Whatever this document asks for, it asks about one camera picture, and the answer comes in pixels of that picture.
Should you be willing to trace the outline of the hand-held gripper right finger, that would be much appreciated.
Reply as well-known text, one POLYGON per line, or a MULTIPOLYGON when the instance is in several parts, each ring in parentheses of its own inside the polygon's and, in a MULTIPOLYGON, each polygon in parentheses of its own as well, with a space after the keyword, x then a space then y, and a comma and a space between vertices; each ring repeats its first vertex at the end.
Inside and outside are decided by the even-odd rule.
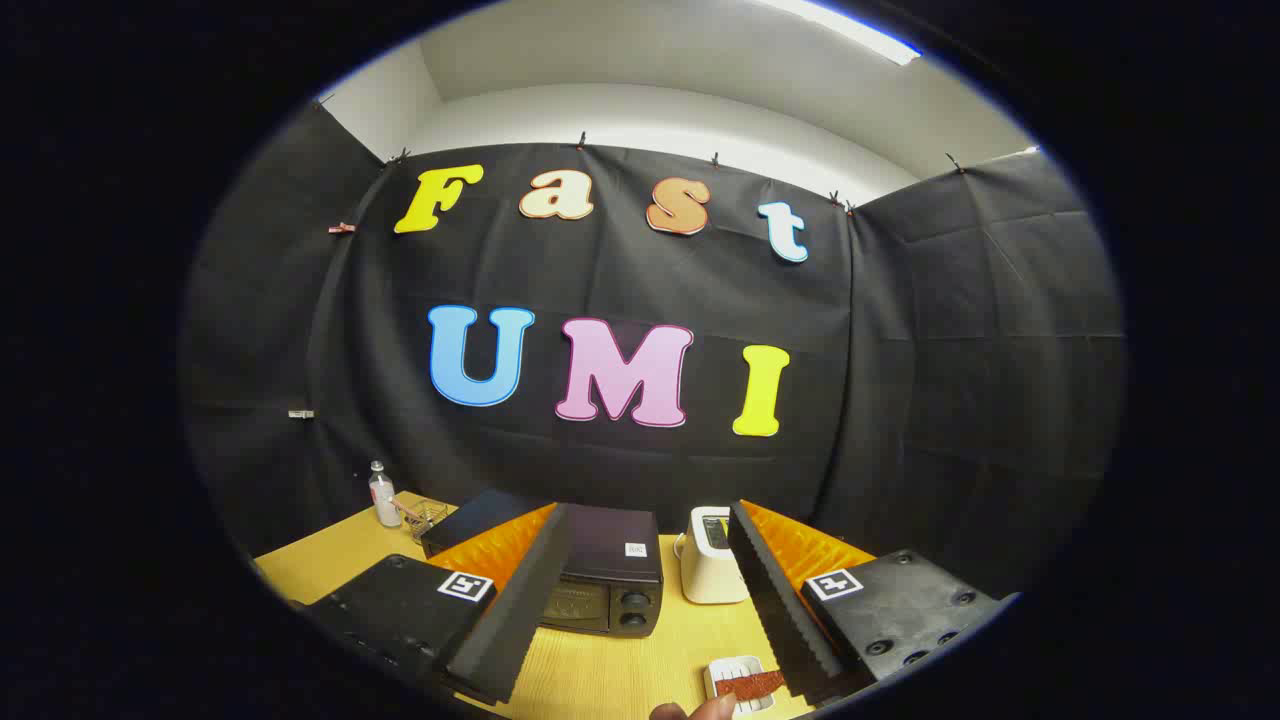
POLYGON ((728 542, 783 685, 812 706, 896 682, 1004 609, 915 550, 874 557, 746 500, 728 542))

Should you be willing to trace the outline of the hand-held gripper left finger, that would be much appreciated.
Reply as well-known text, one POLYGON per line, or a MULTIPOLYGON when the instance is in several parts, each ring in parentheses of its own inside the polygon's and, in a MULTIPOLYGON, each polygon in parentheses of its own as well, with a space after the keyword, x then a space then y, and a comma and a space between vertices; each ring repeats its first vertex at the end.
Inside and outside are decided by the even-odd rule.
POLYGON ((570 544, 567 506, 547 503, 429 560, 387 555, 305 615, 408 687, 507 702, 570 544))

